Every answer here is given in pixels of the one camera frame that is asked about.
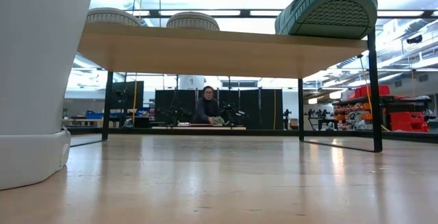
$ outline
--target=dark shirt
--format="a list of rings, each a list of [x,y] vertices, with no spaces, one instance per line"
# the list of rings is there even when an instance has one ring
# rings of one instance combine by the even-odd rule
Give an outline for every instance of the dark shirt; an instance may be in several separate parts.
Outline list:
[[[219,102],[216,99],[206,100],[204,98],[198,99],[196,103],[196,115],[194,123],[208,124],[209,117],[219,116]]]

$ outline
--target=black metal table leg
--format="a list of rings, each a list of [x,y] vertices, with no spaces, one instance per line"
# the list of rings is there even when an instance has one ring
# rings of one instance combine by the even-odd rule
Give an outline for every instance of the black metal table leg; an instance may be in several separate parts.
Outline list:
[[[370,88],[372,106],[372,133],[374,139],[374,152],[381,152],[382,146],[382,118],[381,105],[378,93],[378,73],[377,73],[377,52],[376,52],[376,30],[373,29],[368,34],[368,62],[370,64]]]
[[[304,92],[302,79],[298,79],[298,136],[300,142],[304,141]]]
[[[113,72],[108,71],[107,87],[105,89],[105,111],[103,113],[103,126],[102,126],[102,141],[108,139],[108,131],[110,130],[110,111],[111,111],[111,93],[112,93],[112,78]]]

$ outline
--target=black hair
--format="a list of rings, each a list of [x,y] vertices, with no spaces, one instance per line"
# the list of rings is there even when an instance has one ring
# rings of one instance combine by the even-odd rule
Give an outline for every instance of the black hair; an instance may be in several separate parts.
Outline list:
[[[211,86],[206,86],[206,87],[204,87],[204,89],[203,89],[203,94],[205,93],[205,90],[207,90],[208,88],[211,89],[211,91],[214,92],[213,87],[211,87]]]

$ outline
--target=man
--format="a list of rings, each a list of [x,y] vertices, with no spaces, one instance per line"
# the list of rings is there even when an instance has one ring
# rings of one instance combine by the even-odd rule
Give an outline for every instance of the man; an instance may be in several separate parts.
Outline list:
[[[211,86],[204,87],[202,95],[196,103],[194,123],[213,125],[213,117],[219,116],[219,102],[214,99],[214,91]]]

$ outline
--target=wooden floor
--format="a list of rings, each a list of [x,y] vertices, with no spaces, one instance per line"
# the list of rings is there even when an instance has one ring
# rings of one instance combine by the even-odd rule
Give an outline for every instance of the wooden floor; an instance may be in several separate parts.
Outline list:
[[[370,146],[367,138],[315,138]],[[0,223],[436,223],[438,145],[380,154],[294,137],[110,136],[45,182],[0,191]]]

